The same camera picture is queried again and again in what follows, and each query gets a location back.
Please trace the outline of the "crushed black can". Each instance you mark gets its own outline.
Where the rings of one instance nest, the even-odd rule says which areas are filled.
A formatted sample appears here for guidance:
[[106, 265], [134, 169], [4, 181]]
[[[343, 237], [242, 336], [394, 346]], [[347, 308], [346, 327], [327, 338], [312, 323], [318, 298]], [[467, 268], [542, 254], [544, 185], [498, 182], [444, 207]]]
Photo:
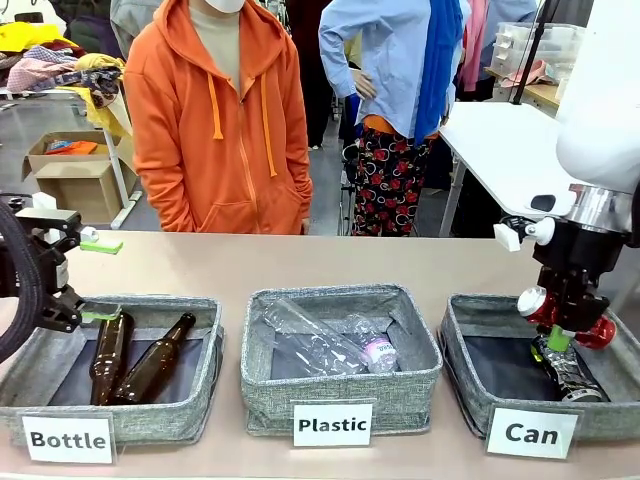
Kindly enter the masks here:
[[550, 338], [536, 336], [531, 343], [535, 362], [553, 381], [562, 402], [603, 402], [603, 393], [581, 369], [575, 348], [568, 344], [564, 351], [549, 346]]

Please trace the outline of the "white Bottle label card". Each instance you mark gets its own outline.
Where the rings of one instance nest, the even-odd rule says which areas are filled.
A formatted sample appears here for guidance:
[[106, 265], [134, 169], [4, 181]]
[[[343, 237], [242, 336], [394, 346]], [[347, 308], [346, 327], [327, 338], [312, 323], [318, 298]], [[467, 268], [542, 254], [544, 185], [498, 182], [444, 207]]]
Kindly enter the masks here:
[[108, 418], [23, 416], [32, 461], [65, 464], [113, 464], [116, 448]]

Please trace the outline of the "orange cloth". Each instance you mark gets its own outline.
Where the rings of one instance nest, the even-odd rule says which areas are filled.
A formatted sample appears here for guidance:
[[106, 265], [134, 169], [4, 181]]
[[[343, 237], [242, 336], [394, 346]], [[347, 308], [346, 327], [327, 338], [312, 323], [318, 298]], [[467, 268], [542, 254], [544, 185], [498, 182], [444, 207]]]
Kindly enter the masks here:
[[46, 155], [90, 155], [98, 144], [91, 141], [56, 140], [46, 146]]

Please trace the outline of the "crushed red can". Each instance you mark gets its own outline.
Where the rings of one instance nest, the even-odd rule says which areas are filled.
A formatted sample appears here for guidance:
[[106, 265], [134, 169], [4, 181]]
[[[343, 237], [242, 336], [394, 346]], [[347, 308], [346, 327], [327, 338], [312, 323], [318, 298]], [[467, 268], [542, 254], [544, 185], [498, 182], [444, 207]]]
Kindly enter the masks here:
[[[559, 309], [552, 295], [541, 286], [525, 290], [517, 300], [517, 309], [523, 318], [537, 324], [544, 332], [550, 333], [557, 326]], [[601, 315], [593, 327], [585, 332], [576, 332], [572, 337], [583, 347], [603, 349], [614, 339], [616, 332], [615, 323]]]

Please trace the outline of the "brown glass bottle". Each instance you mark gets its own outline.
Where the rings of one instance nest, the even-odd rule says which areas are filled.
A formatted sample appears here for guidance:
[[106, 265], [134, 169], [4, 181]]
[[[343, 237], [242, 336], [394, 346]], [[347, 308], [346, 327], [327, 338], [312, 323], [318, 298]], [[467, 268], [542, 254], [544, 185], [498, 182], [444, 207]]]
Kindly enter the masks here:
[[90, 404], [108, 405], [127, 369], [128, 348], [134, 319], [121, 312], [114, 320], [104, 320], [98, 332], [96, 350], [89, 368], [92, 381]]
[[153, 342], [117, 386], [112, 403], [152, 403], [171, 380], [187, 334], [195, 323], [195, 315], [186, 312], [163, 337]]

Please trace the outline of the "clear plastic storage boxes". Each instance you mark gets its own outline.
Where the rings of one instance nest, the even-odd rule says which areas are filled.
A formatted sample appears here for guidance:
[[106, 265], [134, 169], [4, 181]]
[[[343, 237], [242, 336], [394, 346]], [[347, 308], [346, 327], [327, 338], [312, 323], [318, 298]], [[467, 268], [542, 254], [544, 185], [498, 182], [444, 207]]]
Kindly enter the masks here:
[[[489, 69], [500, 76], [522, 69], [529, 57], [535, 31], [536, 25], [532, 23], [499, 23]], [[574, 63], [585, 32], [584, 27], [576, 25], [546, 24], [534, 60], [544, 60], [548, 64]]]

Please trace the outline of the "black pole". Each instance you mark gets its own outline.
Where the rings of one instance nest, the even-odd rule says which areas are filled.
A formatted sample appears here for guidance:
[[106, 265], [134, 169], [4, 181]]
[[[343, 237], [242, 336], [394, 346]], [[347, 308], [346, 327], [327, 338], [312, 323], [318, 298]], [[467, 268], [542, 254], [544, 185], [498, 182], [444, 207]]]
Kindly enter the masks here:
[[543, 0], [541, 2], [541, 10], [540, 13], [536, 17], [535, 21], [535, 29], [534, 36], [531, 43], [531, 47], [529, 49], [529, 55], [527, 56], [527, 61], [525, 63], [524, 69], [522, 70], [521, 79], [517, 83], [517, 88], [515, 90], [515, 94], [511, 99], [511, 103], [513, 105], [520, 105], [521, 99], [526, 87], [526, 82], [528, 80], [529, 74], [532, 69], [532, 65], [535, 60], [535, 56], [538, 50], [538, 45], [542, 38], [542, 35], [545, 30], [545, 25], [547, 22], [553, 19], [555, 12], [560, 4], [561, 0]]

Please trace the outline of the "blue scarf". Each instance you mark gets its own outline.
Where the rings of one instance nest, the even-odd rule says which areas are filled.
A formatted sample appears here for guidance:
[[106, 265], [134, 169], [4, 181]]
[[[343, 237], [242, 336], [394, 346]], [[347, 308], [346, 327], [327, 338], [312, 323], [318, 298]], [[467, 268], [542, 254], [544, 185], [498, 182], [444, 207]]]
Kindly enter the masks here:
[[463, 37], [463, 12], [459, 0], [431, 0], [431, 16], [424, 52], [417, 104], [414, 144], [433, 135], [446, 112], [454, 52]]

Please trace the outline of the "pile of colourful clothes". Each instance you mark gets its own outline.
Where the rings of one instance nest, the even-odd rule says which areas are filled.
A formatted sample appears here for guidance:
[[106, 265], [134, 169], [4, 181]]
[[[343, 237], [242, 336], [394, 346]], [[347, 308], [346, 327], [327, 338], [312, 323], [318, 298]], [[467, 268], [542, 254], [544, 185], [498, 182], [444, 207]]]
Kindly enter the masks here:
[[85, 51], [54, 24], [0, 23], [0, 89], [11, 94], [64, 89], [105, 108], [120, 93], [124, 69], [123, 60]]

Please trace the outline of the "large clear plastic bottle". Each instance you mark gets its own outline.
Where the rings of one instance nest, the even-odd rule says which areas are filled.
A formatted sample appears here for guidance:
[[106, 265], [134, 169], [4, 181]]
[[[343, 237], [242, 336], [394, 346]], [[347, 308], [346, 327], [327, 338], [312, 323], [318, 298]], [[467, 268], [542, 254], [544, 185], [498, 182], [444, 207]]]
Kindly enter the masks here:
[[368, 371], [359, 346], [292, 300], [268, 304], [254, 322], [256, 333], [307, 377]]

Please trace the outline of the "small pink-label plastic bottle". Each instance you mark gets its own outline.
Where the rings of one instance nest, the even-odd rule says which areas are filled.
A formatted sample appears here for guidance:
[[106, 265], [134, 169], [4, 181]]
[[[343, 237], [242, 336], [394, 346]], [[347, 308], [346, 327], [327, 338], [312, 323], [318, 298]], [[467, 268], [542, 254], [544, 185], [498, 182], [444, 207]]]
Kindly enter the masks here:
[[398, 353], [388, 335], [362, 315], [350, 314], [347, 320], [353, 328], [351, 339], [360, 348], [368, 371], [372, 374], [396, 372]]

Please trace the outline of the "black red floral skirt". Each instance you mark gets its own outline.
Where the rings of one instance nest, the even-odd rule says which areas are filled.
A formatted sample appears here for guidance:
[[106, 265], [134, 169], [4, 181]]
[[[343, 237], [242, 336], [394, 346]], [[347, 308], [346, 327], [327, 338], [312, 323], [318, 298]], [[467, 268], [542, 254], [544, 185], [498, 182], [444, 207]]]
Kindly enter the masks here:
[[360, 139], [351, 233], [407, 237], [416, 217], [433, 140], [366, 127]]

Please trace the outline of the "pink garment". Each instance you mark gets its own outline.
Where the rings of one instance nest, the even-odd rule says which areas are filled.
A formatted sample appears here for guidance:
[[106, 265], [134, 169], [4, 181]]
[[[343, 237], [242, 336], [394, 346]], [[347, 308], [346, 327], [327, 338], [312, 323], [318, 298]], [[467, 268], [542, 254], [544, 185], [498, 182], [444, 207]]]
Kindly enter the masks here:
[[469, 0], [471, 14], [465, 28], [465, 59], [459, 72], [465, 92], [476, 90], [484, 45], [489, 0]]

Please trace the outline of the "cardboard box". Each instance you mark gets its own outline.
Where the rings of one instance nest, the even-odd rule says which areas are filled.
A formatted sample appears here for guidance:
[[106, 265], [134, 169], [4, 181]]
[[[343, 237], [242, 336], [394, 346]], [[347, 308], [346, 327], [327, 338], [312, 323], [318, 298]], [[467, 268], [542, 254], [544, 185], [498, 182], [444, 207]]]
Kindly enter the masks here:
[[[46, 155], [46, 146], [56, 140], [91, 141], [98, 147], [90, 155]], [[43, 135], [24, 157], [22, 177], [28, 176], [60, 209], [78, 211], [87, 224], [117, 228], [140, 198], [131, 139], [99, 130]]]

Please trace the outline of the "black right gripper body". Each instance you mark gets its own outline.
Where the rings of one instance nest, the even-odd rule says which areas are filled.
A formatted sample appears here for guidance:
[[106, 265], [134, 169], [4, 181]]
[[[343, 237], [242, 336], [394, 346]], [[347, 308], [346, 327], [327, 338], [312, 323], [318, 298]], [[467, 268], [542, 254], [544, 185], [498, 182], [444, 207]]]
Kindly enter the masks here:
[[555, 272], [585, 272], [592, 283], [611, 272], [623, 247], [623, 235], [588, 230], [566, 221], [555, 221], [550, 242], [534, 247], [533, 258]]

